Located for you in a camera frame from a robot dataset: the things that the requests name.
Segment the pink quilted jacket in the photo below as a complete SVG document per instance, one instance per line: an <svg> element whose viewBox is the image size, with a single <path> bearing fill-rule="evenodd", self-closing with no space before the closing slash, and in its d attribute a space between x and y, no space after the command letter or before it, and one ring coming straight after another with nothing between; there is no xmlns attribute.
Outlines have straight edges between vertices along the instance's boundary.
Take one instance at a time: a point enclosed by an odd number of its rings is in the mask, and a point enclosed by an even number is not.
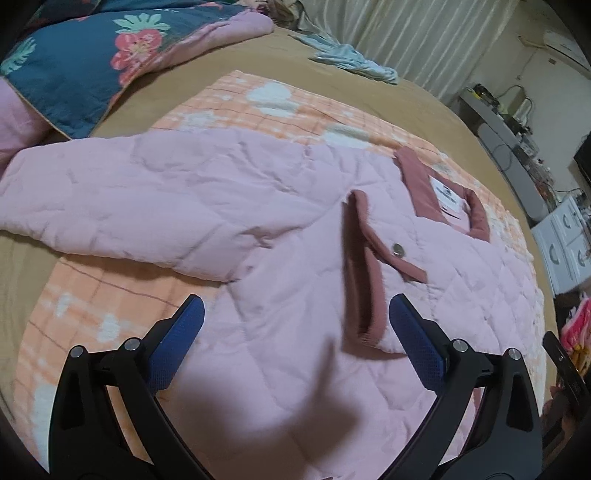
<svg viewBox="0 0 591 480"><path fill-rule="evenodd" d="M374 479L434 402L388 318L406 295L451 338L524 354L543 298L471 190L400 147L250 130L30 148L1 226L50 248L217 282L164 408L219 479Z"/></svg>

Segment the colourful bag on floor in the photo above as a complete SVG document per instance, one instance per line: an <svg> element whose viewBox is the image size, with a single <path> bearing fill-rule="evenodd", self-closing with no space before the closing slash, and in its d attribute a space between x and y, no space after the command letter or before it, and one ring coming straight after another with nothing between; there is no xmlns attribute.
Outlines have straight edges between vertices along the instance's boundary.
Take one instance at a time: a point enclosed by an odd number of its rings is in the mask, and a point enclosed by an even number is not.
<svg viewBox="0 0 591 480"><path fill-rule="evenodd" d="M581 376L590 369L590 317L590 298L584 296L579 305L571 309L560 330L561 345Z"/></svg>

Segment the orange plaid blanket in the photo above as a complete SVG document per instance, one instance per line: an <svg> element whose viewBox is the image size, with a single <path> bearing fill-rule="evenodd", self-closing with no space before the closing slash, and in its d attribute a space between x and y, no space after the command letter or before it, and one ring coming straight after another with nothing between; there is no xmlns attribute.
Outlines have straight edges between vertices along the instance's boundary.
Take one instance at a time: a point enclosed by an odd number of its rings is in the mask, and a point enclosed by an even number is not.
<svg viewBox="0 0 591 480"><path fill-rule="evenodd" d="M231 72L183 101L158 122L161 130L242 127L276 138L366 148L383 154L414 148L442 175L473 189L492 232L527 265L534 263L519 221L504 207L508 188L476 138L451 110L404 83L384 112L372 115L276 80ZM14 416L25 445L47 457L49 419L58 370L82 343L109 349L145 332L190 293L207 300L215 286L146 264L62 257L42 289L18 355Z"/></svg>

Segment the white drawer cabinet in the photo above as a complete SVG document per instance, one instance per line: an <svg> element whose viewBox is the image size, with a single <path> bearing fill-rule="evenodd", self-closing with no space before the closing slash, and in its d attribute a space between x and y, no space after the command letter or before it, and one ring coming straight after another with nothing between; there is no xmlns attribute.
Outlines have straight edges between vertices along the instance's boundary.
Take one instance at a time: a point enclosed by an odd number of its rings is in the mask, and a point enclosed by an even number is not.
<svg viewBox="0 0 591 480"><path fill-rule="evenodd" d="M572 196L532 229L554 297L590 285L590 228Z"/></svg>

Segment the grey curved desk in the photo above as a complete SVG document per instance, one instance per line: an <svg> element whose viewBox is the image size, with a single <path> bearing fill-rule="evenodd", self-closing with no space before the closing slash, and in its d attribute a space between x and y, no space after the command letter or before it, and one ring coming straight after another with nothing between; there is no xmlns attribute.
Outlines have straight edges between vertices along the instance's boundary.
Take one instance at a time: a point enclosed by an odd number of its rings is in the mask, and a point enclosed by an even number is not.
<svg viewBox="0 0 591 480"><path fill-rule="evenodd" d="M465 88L459 94L458 107L458 115L510 185L529 225L542 221L549 209L522 162L523 151L518 137L471 88Z"/></svg>

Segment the black flat television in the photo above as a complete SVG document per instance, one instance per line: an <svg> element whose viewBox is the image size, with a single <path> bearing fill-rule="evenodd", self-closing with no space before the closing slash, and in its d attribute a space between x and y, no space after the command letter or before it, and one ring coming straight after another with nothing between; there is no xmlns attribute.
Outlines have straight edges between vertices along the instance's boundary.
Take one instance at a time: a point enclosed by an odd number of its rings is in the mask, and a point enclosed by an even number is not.
<svg viewBox="0 0 591 480"><path fill-rule="evenodd" d="M574 160L585 181L591 185L591 133L585 136L578 147Z"/></svg>

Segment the white air conditioner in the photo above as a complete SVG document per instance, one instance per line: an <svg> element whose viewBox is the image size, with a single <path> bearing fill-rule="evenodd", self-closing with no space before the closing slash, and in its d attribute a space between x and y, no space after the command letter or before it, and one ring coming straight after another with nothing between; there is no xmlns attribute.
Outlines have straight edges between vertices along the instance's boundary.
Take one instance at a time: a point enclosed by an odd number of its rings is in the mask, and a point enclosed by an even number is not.
<svg viewBox="0 0 591 480"><path fill-rule="evenodd" d="M550 51L558 53L564 59L578 65L584 70L590 70L590 63L579 45L569 37L552 30L546 30L543 35L544 45Z"/></svg>

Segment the white striped curtain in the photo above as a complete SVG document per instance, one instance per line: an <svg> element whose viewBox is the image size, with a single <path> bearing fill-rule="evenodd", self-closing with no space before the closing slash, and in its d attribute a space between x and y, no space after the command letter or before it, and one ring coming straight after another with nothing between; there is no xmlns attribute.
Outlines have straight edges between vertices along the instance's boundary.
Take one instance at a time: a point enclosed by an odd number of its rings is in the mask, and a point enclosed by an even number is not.
<svg viewBox="0 0 591 480"><path fill-rule="evenodd" d="M504 31L516 1L304 1L304 20L444 103Z"/></svg>

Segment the navy floral quilt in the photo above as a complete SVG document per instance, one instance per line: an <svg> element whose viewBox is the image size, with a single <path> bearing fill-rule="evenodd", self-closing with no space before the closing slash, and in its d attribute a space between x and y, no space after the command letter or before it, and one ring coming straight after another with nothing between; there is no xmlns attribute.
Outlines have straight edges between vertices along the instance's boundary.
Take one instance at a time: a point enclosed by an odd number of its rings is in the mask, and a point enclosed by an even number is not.
<svg viewBox="0 0 591 480"><path fill-rule="evenodd" d="M88 137L137 78L273 32L239 1L48 1L1 61L1 163Z"/></svg>

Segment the light blue garment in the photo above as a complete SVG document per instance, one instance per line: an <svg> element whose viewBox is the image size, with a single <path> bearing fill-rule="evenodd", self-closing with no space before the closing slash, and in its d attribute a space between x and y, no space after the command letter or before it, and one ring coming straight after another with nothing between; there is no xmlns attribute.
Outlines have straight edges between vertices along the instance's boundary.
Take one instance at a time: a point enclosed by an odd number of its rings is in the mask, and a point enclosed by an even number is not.
<svg viewBox="0 0 591 480"><path fill-rule="evenodd" d="M315 50L311 60L337 67L343 71L360 75L390 85L399 83L399 75L392 67L377 64L363 56L352 45L342 44L331 37L318 34L291 34L295 40Z"/></svg>

